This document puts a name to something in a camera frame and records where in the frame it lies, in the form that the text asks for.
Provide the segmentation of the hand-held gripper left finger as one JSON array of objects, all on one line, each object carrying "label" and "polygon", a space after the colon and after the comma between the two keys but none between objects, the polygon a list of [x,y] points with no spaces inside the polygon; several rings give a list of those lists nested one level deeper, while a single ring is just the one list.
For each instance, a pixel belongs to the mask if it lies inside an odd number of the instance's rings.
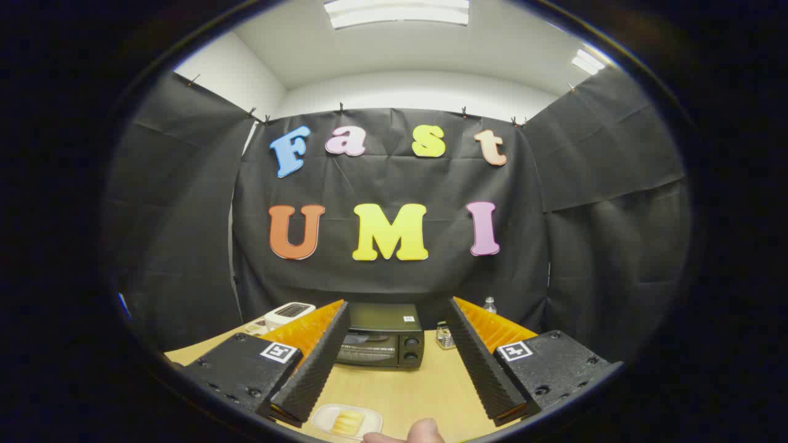
[{"label": "hand-held gripper left finger", "polygon": [[349,304],[337,300],[261,337],[235,333],[183,372],[236,409],[301,427],[323,392],[349,319]]}]

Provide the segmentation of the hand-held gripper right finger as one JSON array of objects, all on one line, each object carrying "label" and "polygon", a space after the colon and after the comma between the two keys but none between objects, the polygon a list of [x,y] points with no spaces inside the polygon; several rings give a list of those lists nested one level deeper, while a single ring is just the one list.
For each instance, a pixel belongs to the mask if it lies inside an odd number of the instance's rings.
[{"label": "hand-held gripper right finger", "polygon": [[458,297],[448,300],[448,328],[496,426],[554,409],[613,371],[567,333],[534,333]]}]

